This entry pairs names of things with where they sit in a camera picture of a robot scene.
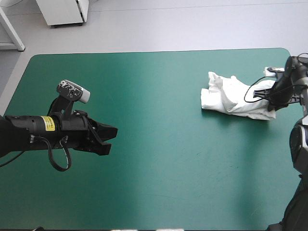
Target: gray floor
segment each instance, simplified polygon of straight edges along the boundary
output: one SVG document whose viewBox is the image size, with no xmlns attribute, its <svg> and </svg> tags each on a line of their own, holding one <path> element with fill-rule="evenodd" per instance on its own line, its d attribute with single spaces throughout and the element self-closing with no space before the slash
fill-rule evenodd
<svg viewBox="0 0 308 231">
<path fill-rule="evenodd" d="M 35 0 L 4 11 L 26 50 L 0 55 L 0 115 L 36 54 L 274 47 L 292 55 L 308 51 L 308 0 L 90 0 L 84 26 L 57 29 L 46 25 Z"/>
</svg>

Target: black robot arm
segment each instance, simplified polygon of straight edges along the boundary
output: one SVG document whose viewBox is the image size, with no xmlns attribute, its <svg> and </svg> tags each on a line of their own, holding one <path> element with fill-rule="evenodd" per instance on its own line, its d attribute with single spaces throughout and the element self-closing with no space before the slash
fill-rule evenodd
<svg viewBox="0 0 308 231">
<path fill-rule="evenodd" d="M 111 144 L 105 141 L 116 137 L 117 128 L 96 122 L 84 111 L 72 112 L 74 102 L 86 103 L 90 93 L 68 80 L 60 82 L 57 92 L 59 97 L 52 102 L 47 116 L 0 116 L 0 157 L 12 151 L 48 150 L 51 165 L 66 171 L 71 166 L 69 148 L 109 154 Z M 53 149 L 64 150 L 66 167 L 56 164 Z"/>
<path fill-rule="evenodd" d="M 308 58 L 290 56 L 284 71 L 275 68 L 268 71 L 276 76 L 273 87 L 256 90 L 254 96 L 268 100 L 269 111 L 287 107 L 290 103 L 300 103 L 304 113 L 292 129 L 289 140 L 293 166 L 300 172 L 301 181 L 282 221 L 270 225 L 268 230 L 308 231 Z"/>
</svg>

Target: white towel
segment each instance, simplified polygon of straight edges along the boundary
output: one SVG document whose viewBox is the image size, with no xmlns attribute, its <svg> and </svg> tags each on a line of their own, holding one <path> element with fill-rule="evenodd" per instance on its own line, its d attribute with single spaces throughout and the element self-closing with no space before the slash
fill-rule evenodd
<svg viewBox="0 0 308 231">
<path fill-rule="evenodd" d="M 276 118 L 275 110 L 267 111 L 269 102 L 260 100 L 246 103 L 244 96 L 250 86 L 239 81 L 235 76 L 225 78 L 214 72 L 208 73 L 209 89 L 201 89 L 201 107 L 229 115 L 247 116 L 252 119 L 271 120 Z M 255 101 L 254 90 L 271 88 L 275 81 L 264 80 L 251 87 L 246 95 L 247 101 Z"/>
</svg>

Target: green table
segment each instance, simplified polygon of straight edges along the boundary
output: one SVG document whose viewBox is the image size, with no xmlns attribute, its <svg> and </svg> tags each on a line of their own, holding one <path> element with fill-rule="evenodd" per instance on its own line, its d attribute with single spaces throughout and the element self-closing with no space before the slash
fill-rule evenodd
<svg viewBox="0 0 308 231">
<path fill-rule="evenodd" d="M 108 156 L 72 151 L 65 173 L 50 166 L 47 151 L 1 168 L 0 227 L 243 230 L 280 221 L 299 182 L 288 138 L 301 107 L 256 121 L 201 110 L 200 90 L 208 71 L 251 84 L 288 56 L 284 49 L 34 56 L 7 115 L 45 115 L 56 85 L 69 79 L 91 91 L 75 109 L 118 135 Z"/>
</svg>

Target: yellow warning label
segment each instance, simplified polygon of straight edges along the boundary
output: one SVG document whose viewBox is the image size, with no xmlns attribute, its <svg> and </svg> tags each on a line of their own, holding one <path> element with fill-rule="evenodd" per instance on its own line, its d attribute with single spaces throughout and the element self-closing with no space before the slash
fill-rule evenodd
<svg viewBox="0 0 308 231">
<path fill-rule="evenodd" d="M 41 116 L 45 123 L 46 131 L 55 131 L 54 121 L 50 116 Z"/>
</svg>

